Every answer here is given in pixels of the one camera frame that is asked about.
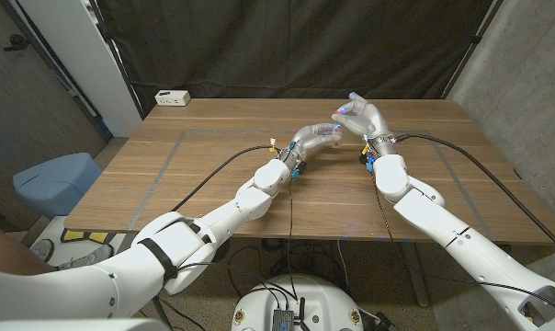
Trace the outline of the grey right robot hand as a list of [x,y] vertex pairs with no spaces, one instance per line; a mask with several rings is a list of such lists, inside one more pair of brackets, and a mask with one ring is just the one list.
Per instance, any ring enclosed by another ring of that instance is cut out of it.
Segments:
[[379,109],[355,92],[348,97],[350,101],[339,107],[331,118],[362,137],[380,156],[397,154],[393,134]]

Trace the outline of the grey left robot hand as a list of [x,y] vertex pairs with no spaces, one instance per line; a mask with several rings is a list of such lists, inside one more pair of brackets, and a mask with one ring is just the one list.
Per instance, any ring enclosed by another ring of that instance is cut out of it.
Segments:
[[287,148],[280,153],[279,160],[293,171],[300,163],[326,144],[338,143],[341,135],[334,131],[339,124],[318,123],[304,126],[293,136]]

